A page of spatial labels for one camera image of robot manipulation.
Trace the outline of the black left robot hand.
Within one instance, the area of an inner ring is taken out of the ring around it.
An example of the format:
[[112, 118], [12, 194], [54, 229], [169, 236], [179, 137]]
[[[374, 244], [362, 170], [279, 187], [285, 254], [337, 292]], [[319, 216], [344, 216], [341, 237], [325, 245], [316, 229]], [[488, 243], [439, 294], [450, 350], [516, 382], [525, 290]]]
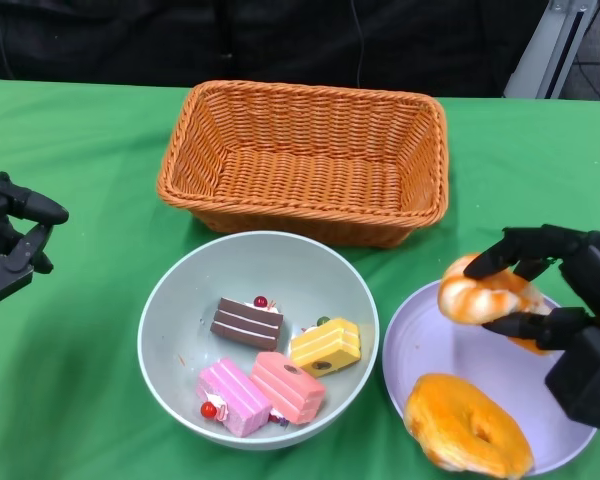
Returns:
[[31, 283], [34, 274], [52, 272], [44, 249], [53, 227], [68, 219], [63, 206], [0, 172], [0, 301]]

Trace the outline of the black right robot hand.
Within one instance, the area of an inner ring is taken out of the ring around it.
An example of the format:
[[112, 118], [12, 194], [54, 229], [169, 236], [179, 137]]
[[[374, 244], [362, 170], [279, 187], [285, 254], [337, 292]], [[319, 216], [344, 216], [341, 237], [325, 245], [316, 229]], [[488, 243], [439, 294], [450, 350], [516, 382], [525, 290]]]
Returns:
[[559, 360], [545, 377], [548, 390], [567, 417], [600, 429], [600, 231], [580, 231], [544, 224], [509, 227], [503, 238], [465, 268], [482, 280], [506, 268], [532, 281], [552, 264], [584, 302], [548, 314], [501, 314], [487, 329], [532, 340], [541, 350], [558, 350]]

